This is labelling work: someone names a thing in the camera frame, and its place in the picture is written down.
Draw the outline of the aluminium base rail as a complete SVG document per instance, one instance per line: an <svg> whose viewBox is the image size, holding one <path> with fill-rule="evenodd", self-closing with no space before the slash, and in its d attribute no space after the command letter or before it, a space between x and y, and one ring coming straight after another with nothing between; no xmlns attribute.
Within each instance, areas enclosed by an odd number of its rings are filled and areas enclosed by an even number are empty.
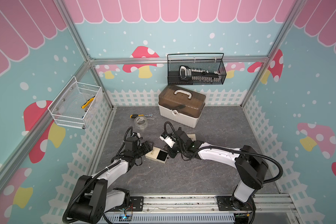
<svg viewBox="0 0 336 224"><path fill-rule="evenodd" d="M100 224L301 224L292 199L287 194L256 194L240 210L234 209L230 195L131 196L126 210L106 208Z"/></svg>

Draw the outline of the yellow black handled screwdriver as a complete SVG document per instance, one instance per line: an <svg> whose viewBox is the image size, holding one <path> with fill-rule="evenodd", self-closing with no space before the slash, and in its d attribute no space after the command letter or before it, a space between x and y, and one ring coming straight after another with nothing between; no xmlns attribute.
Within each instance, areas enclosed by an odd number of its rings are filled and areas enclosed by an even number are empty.
<svg viewBox="0 0 336 224"><path fill-rule="evenodd" d="M142 117L142 116L152 117L153 115L152 114L132 114L132 115L130 115L130 118L135 119L137 117Z"/></svg>

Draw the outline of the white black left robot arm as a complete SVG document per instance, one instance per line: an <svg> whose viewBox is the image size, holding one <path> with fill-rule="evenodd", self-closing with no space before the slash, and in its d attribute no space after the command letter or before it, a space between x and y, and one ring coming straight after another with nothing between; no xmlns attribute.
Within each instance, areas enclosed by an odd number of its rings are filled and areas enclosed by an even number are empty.
<svg viewBox="0 0 336 224"><path fill-rule="evenodd" d="M127 173L137 165L137 160L142 159L153 150L154 143L143 141L143 137L127 129L123 143L117 154L111 159L110 165L93 175L83 175L78 178L67 208L63 213L62 222L71 224L74 222L86 222L96 224L105 213L111 209L123 212L133 210L133 202L130 192L122 188L114 188L108 191L108 187L119 177Z"/></svg>

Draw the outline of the socket wrench set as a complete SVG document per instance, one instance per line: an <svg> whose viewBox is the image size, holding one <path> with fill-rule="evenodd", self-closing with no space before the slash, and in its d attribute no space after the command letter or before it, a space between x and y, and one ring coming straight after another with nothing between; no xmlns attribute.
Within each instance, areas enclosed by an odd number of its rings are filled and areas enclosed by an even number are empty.
<svg viewBox="0 0 336 224"><path fill-rule="evenodd" d="M208 84L215 84L221 82L221 75L214 71L213 73L208 70L191 69L186 66L180 66L179 78L182 81L203 82Z"/></svg>

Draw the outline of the clear packing tape roll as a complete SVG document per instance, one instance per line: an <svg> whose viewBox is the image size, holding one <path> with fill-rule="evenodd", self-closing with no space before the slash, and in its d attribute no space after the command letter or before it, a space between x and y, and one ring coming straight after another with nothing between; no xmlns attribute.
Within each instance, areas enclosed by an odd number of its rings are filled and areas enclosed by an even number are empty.
<svg viewBox="0 0 336 224"><path fill-rule="evenodd" d="M134 119L135 127L144 131L148 127L148 120L145 116L138 116Z"/></svg>

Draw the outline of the cream drawer-style jewelry box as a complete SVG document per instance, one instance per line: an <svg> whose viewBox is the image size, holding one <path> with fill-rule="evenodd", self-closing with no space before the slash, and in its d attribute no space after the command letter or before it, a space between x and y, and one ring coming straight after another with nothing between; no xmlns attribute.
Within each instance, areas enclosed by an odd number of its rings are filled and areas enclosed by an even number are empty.
<svg viewBox="0 0 336 224"><path fill-rule="evenodd" d="M165 164L168 159L168 153L160 148L153 147L152 151L145 154L147 159Z"/></svg>

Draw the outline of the white storage box brown lid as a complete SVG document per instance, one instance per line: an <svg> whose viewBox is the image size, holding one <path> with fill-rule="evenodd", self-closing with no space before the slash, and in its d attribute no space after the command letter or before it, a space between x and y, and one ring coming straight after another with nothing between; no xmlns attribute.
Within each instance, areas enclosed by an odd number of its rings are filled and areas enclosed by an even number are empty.
<svg viewBox="0 0 336 224"><path fill-rule="evenodd" d="M205 107L204 94L169 85L160 94L160 115L180 124L195 128Z"/></svg>

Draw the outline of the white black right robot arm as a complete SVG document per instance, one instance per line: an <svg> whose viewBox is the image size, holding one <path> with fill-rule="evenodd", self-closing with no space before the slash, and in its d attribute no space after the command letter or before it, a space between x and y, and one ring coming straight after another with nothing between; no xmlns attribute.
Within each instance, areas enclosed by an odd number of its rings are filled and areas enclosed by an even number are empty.
<svg viewBox="0 0 336 224"><path fill-rule="evenodd" d="M229 204L234 210L242 210L249 201L253 201L253 195L264 184L275 182L283 176L283 167L279 162L258 154L251 146L227 148L193 141L181 128L174 129L169 121L164 123L163 128L160 139L166 143L171 158L180 154L184 161L210 160L237 170L240 182L229 198Z"/></svg>

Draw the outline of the small cream printed gift box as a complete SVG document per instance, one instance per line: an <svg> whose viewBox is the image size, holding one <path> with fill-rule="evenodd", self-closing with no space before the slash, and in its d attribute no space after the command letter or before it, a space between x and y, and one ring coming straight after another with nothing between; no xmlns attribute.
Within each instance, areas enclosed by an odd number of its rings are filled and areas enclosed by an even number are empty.
<svg viewBox="0 0 336 224"><path fill-rule="evenodd" d="M187 134L187 136L192 140L192 141L196 141L196 135L195 134Z"/></svg>

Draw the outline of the yellow utility knife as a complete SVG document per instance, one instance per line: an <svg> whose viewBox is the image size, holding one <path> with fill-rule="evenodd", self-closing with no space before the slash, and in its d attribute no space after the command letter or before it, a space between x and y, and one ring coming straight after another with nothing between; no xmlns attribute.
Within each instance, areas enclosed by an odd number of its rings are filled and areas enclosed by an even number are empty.
<svg viewBox="0 0 336 224"><path fill-rule="evenodd" d="M89 107L89 105L94 101L95 97L92 97L90 99L88 99L82 106L82 109L86 109L87 107Z"/></svg>

